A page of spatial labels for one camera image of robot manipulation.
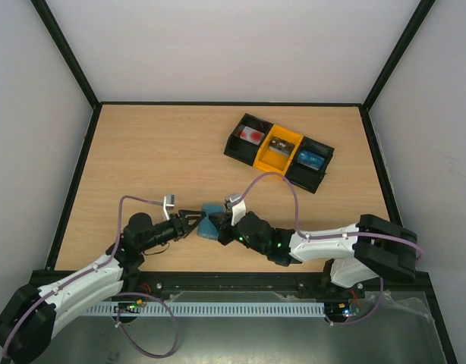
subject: blue item in bin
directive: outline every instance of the blue item in bin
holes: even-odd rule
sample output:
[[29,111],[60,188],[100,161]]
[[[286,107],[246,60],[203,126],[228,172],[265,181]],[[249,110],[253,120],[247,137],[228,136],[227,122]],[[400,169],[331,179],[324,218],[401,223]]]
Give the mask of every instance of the blue item in bin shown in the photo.
[[297,162],[316,171],[318,171],[319,168],[321,168],[321,166],[324,163],[324,160],[325,159],[320,155],[312,153],[311,151],[306,149],[302,149],[299,155],[297,156]]
[[215,225],[209,220],[209,214],[214,212],[225,212],[225,207],[221,205],[215,205],[214,203],[204,203],[202,210],[206,213],[206,217],[200,222],[200,226],[197,229],[197,235],[199,237],[205,237],[206,239],[218,240],[219,233],[215,228]]

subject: robotic arm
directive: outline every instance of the robotic arm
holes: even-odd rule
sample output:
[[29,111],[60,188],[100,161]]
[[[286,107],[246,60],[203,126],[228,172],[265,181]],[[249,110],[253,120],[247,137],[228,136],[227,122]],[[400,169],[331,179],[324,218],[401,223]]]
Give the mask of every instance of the robotic arm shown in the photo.
[[[170,205],[165,199],[164,210]],[[158,224],[153,224],[148,214],[133,215],[117,248],[110,246],[95,262],[61,281],[19,288],[0,315],[0,345],[5,347],[10,339],[8,356],[16,364],[34,361],[64,326],[91,306],[121,291],[133,290],[144,251],[185,238],[206,216],[190,210],[166,215],[167,219]],[[21,326],[14,330],[19,321]]]
[[328,231],[273,228],[246,212],[239,199],[239,194],[228,196],[227,212],[209,215],[223,245],[236,240],[283,266],[334,259],[326,263],[325,271],[331,283],[343,288],[379,276],[401,283],[415,279],[417,235],[408,229],[374,215],[362,215],[358,223]]

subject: white perforated rail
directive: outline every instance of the white perforated rail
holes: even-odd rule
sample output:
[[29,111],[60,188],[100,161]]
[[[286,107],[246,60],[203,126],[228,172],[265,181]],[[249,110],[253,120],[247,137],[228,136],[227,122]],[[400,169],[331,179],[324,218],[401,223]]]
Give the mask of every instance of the white perforated rail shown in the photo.
[[[324,317],[323,303],[169,303],[177,317]],[[102,302],[88,309],[84,316],[110,316],[118,311],[118,303]],[[147,303],[133,309],[140,316],[168,316],[158,303]]]

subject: light wood surface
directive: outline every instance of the light wood surface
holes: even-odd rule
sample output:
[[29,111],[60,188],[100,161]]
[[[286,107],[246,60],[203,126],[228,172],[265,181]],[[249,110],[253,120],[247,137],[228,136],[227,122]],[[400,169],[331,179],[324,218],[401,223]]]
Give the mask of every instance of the light wood surface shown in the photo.
[[[103,254],[115,239],[118,200],[124,194],[160,201],[175,193],[176,209],[201,209],[204,202],[222,203],[228,194],[243,192],[262,172],[223,155],[223,149],[245,112],[335,148],[318,191],[296,187],[303,230],[339,228],[364,213],[388,217],[357,108],[104,105],[56,269],[80,269]],[[294,227],[292,195],[278,178],[261,180],[246,203],[273,227]],[[135,212],[162,220],[160,207],[126,202],[122,224]],[[240,243],[222,246],[196,231],[172,242],[166,253],[146,257],[140,267],[251,272],[322,268],[323,261],[281,267]]]

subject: black metal frame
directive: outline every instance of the black metal frame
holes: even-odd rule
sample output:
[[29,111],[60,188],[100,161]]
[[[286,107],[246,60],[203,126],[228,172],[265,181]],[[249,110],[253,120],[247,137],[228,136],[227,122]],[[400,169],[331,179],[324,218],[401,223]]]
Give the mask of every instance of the black metal frame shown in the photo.
[[[78,84],[83,90],[84,95],[88,99],[93,108],[93,115],[91,117],[90,126],[88,128],[87,136],[83,143],[80,157],[78,159],[77,167],[71,181],[70,190],[65,201],[65,206],[61,218],[58,223],[55,238],[52,242],[49,251],[49,257],[46,262],[46,269],[42,271],[35,271],[30,279],[30,283],[41,285],[56,281],[69,275],[69,271],[55,271],[55,263],[58,258],[59,250],[61,248],[62,239],[68,224],[68,219],[74,204],[74,199],[77,193],[77,188],[80,183],[81,175],[86,164],[88,152],[93,140],[93,134],[99,119],[99,114],[102,105],[236,105],[236,106],[332,106],[332,107],[357,107],[360,111],[361,119],[367,140],[370,146],[370,151],[373,156],[373,163],[378,174],[379,183],[383,192],[386,208],[389,213],[390,220],[401,224],[400,214],[393,196],[392,186],[390,184],[386,166],[381,155],[379,144],[376,139],[376,134],[373,130],[373,125],[370,120],[369,111],[372,108],[376,98],[381,93],[383,87],[395,70],[396,65],[403,56],[405,50],[414,38],[417,30],[422,24],[423,20],[429,13],[435,0],[420,0],[417,9],[412,15],[408,25],[405,27],[403,34],[398,40],[395,48],[393,49],[389,59],[383,67],[380,75],[376,79],[370,93],[368,94],[364,104],[360,103],[318,103],[318,102],[99,102],[96,98],[90,84],[88,83],[83,70],[74,57],[71,47],[66,41],[58,23],[52,15],[46,0],[31,0],[36,8],[39,16],[43,20],[51,37],[58,46],[63,58],[68,64],[71,72],[75,76]],[[279,293],[293,293],[300,297],[312,297],[318,294],[312,282],[318,282],[321,273],[259,273],[259,274],[242,274],[242,273],[176,273],[176,272],[144,272],[141,274],[143,280],[150,283],[155,287],[156,283],[161,283],[161,294],[169,294],[175,292],[175,286],[187,287],[190,290],[209,289],[209,290],[234,290],[241,288],[243,290],[274,290]],[[454,350],[452,349],[451,341],[447,334],[447,330],[440,313],[439,304],[429,275],[427,273],[418,272],[417,279],[413,284],[393,284],[388,283],[387,288],[390,290],[403,290],[403,291],[423,291],[426,294],[427,301],[429,302],[430,311],[436,321],[437,331],[442,342],[442,347],[446,355],[447,362],[456,363]],[[368,281],[365,283],[365,289],[377,290],[378,280]]]

